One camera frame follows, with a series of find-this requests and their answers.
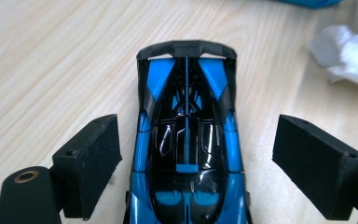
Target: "wooden table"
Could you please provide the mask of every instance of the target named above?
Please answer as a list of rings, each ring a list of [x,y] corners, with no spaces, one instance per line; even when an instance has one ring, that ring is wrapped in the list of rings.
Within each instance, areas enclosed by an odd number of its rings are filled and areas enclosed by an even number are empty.
[[[121,223],[138,114],[139,49],[205,39],[238,55],[237,117],[255,223],[328,222],[271,160],[277,120],[292,115],[358,149],[358,85],[329,84],[308,44],[350,23],[358,2],[307,9],[275,1],[0,1],[0,187],[51,156],[90,120],[117,113],[121,154],[89,223]],[[357,223],[353,211],[348,223]],[[80,220],[64,219],[63,223]]]

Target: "crumpled white paper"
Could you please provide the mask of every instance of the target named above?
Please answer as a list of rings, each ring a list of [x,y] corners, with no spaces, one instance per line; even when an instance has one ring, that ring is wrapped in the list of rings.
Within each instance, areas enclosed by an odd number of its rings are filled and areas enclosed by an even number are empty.
[[[348,26],[327,27],[310,42],[310,51],[331,82],[345,78],[358,84],[358,35]]]

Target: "toy car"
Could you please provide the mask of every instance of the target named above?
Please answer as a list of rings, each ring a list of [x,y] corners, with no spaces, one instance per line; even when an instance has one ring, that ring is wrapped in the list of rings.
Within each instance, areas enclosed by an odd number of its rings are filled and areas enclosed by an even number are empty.
[[[200,40],[139,51],[124,223],[251,223],[235,122],[236,58]]]

